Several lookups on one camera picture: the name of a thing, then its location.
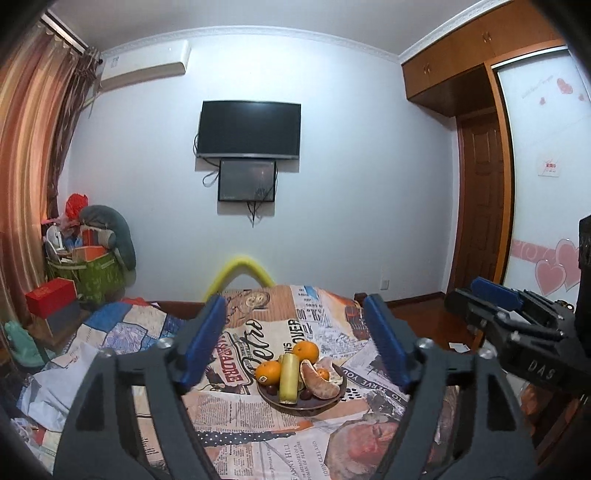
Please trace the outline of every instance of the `red plastic bag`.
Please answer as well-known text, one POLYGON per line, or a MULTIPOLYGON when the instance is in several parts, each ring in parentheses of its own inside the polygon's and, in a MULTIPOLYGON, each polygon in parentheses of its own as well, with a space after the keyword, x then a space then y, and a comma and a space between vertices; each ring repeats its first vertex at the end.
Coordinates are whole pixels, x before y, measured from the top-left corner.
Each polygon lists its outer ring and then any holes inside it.
POLYGON ((66 202, 66 216, 70 220, 78 220, 78 215, 84 207, 88 207, 88 197, 79 193, 73 193, 66 202))

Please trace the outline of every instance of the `red box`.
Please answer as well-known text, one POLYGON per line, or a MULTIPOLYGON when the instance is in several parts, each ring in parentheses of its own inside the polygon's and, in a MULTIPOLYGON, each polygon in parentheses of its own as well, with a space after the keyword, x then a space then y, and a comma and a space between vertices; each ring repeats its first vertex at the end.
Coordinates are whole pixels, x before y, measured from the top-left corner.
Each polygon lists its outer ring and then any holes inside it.
POLYGON ((72 280, 54 278, 27 293, 25 297, 29 312, 38 317, 47 318, 76 300, 76 286, 72 280))
POLYGON ((98 231, 92 228, 82 230, 82 245, 85 247, 93 247, 99 244, 98 231))

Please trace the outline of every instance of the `green storage box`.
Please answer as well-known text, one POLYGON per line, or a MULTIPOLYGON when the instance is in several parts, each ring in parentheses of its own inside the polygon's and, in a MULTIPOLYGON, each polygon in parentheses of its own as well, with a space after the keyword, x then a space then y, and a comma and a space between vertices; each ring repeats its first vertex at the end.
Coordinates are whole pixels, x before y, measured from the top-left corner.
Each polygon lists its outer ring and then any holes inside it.
POLYGON ((105 294, 116 292, 125 285, 121 266, 113 252, 77 264, 63 265, 48 261, 47 276, 49 280, 56 277, 73 280, 78 298, 97 306, 105 303, 105 294))

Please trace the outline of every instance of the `orange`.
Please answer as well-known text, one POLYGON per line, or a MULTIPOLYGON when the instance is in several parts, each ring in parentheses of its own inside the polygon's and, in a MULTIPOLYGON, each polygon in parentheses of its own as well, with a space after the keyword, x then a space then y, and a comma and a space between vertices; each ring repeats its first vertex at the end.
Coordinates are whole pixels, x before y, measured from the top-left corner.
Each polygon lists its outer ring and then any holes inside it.
POLYGON ((308 340, 296 343, 292 348, 291 353, 297 355, 300 358, 300 362, 309 360, 311 364, 315 364, 320 356, 318 345, 314 342, 309 342, 308 340))
POLYGON ((330 379, 330 372, 326 368, 317 368, 316 373, 326 381, 330 379))
POLYGON ((281 364, 276 361, 263 362, 255 370, 256 381, 261 385, 279 385, 281 378, 281 364))

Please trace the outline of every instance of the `wooden door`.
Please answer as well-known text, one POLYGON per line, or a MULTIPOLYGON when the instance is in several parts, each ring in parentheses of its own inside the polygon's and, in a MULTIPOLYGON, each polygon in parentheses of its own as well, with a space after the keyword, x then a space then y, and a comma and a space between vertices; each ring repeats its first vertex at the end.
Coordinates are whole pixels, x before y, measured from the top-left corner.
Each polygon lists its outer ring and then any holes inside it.
POLYGON ((422 52, 402 66, 407 98, 411 98, 431 86, 431 83, 429 83, 427 62, 426 52, 422 52))
POLYGON ((452 33, 450 41, 458 73, 474 68, 495 56, 480 18, 452 33))
POLYGON ((515 0, 480 20, 495 56, 559 38, 558 32, 529 0, 515 0))
POLYGON ((458 124, 460 218, 451 288, 469 287, 476 277, 495 275, 503 219, 503 157, 495 113, 458 124))

